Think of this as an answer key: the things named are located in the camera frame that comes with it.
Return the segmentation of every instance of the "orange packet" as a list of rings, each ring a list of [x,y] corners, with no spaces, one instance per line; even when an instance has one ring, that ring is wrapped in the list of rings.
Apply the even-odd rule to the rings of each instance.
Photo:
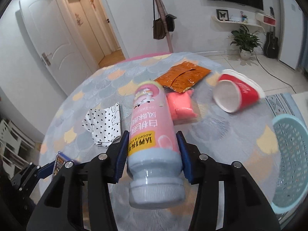
[[[211,71],[209,69],[184,61],[179,65],[171,67],[167,73],[158,77],[155,81],[164,87],[183,93],[199,82]]]

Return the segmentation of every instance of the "light blue plastic basket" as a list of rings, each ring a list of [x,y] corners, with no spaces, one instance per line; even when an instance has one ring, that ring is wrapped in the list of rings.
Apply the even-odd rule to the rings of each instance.
[[[281,153],[280,175],[271,204],[276,214],[286,213],[304,197],[308,188],[308,131],[292,115],[273,119]]]

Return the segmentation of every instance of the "white flower pot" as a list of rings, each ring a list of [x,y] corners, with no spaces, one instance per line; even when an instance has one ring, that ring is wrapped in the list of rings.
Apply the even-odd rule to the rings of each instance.
[[[246,51],[246,50],[241,50],[240,51],[240,56],[241,56],[241,58],[243,59],[243,60],[245,60],[245,61],[247,61],[249,58],[250,58],[250,56],[251,56],[251,53],[249,52],[249,51]]]

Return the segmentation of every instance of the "picture frame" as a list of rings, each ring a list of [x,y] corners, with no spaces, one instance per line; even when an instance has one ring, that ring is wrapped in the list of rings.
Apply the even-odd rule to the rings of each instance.
[[[216,9],[217,19],[219,21],[229,21],[228,10],[226,9]]]

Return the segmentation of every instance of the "round table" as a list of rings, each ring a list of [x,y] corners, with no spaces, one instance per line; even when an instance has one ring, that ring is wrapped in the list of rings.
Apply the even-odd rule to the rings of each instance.
[[[40,165],[50,163],[58,151],[79,162],[88,162],[106,148],[94,144],[91,133],[82,127],[90,108],[105,109],[120,104],[121,130],[129,130],[133,94],[138,84],[154,80],[170,67],[190,61],[212,70],[196,84],[193,100],[200,110],[199,122],[175,126],[188,143],[196,145],[217,162],[243,163],[266,198],[272,201],[279,175],[280,152],[272,128],[270,108],[264,100],[234,114],[221,110],[212,99],[212,89],[224,69],[215,60],[192,53],[176,53],[127,61],[96,71],[65,100],[52,120],[41,146]],[[41,181],[41,194],[51,178]],[[119,230],[188,230],[198,185],[184,179],[186,200],[177,207],[139,210],[128,203],[131,179],[124,170],[116,185],[110,184],[110,198]],[[224,197],[220,194],[218,227],[222,227]]]

